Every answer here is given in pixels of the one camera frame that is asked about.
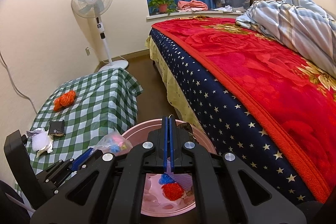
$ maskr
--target red blanket trim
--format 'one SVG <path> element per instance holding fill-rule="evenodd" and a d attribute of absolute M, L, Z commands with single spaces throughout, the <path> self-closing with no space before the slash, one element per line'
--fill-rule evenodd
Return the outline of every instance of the red blanket trim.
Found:
<path fill-rule="evenodd" d="M 306 153 L 298 146 L 290 135 L 274 120 L 274 118 L 255 101 L 241 86 L 239 86 L 224 71 L 217 68 L 207 57 L 202 56 L 194 48 L 187 45 L 180 38 L 172 35 L 160 27 L 153 28 L 160 31 L 165 36 L 179 44 L 194 59 L 200 62 L 217 80 L 224 85 L 232 94 L 234 94 L 266 130 L 270 138 L 275 142 L 278 148 L 284 153 L 289 163 L 295 168 L 299 176 L 307 185 L 317 201 L 324 203 L 329 194 L 330 188 L 321 173 L 317 170 Z"/>

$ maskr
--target white standing fan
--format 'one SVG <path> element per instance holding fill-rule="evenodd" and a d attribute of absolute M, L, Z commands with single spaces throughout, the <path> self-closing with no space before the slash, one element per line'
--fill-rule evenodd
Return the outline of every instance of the white standing fan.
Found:
<path fill-rule="evenodd" d="M 104 26 L 101 22 L 101 15 L 107 11 L 110 7 L 112 0 L 72 0 L 71 7 L 73 11 L 84 18 L 95 18 L 97 22 L 97 29 L 100 33 L 100 38 L 103 41 L 106 55 L 109 60 L 109 64 L 102 67 L 99 71 L 114 69 L 114 68 L 122 68 L 125 69 L 128 66 L 128 61 L 126 60 L 118 60 L 113 61 L 111 59 L 110 50 L 108 44 L 105 39 Z"/>

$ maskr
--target pink folded towel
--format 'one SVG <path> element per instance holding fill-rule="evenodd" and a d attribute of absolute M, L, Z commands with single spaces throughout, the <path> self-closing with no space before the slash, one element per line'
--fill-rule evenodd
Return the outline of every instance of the pink folded towel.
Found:
<path fill-rule="evenodd" d="M 177 3 L 177 10 L 179 12 L 191 12 L 195 10 L 206 11 L 208 10 L 208 6 L 204 2 L 198 0 L 191 0 L 191 1 L 179 0 L 179 2 Z"/>

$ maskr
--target brown floor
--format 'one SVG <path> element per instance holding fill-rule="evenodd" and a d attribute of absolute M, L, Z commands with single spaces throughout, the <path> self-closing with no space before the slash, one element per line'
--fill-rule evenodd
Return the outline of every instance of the brown floor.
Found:
<path fill-rule="evenodd" d="M 152 64 L 149 55 L 128 59 L 126 70 L 133 75 L 143 88 L 137 97 L 137 123 L 162 118 L 170 114 L 177 117 L 175 109 L 167 101 L 167 91 L 160 73 Z"/>

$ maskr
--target window sill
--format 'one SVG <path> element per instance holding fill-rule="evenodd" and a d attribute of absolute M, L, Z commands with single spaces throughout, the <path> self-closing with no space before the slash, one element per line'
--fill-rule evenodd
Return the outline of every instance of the window sill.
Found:
<path fill-rule="evenodd" d="M 228 15 L 242 15 L 242 13 L 236 12 L 223 12 L 223 11 L 197 11 L 197 12 L 174 12 L 168 14 L 159 14 L 159 15 L 152 15 L 148 16 L 147 20 L 154 19 L 154 18 L 161 18 L 161 17 L 174 17 L 178 15 L 197 15 L 197 14 L 228 14 Z"/>

